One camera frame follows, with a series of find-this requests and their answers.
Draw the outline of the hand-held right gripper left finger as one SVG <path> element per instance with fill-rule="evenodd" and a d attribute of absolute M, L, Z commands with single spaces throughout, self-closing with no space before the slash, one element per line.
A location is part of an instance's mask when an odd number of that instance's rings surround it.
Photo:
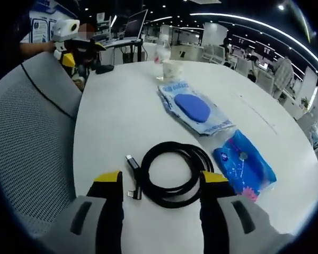
<path fill-rule="evenodd" d="M 121 253 L 122 172 L 101 174 L 42 237 L 52 253 Z"/>

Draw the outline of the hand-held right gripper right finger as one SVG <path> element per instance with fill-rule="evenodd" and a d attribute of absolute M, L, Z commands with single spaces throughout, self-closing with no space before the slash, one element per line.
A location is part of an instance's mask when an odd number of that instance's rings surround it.
<path fill-rule="evenodd" d="M 223 175 L 203 171 L 200 189 L 204 253 L 278 253 L 292 241 L 260 206 L 236 195 Z"/>

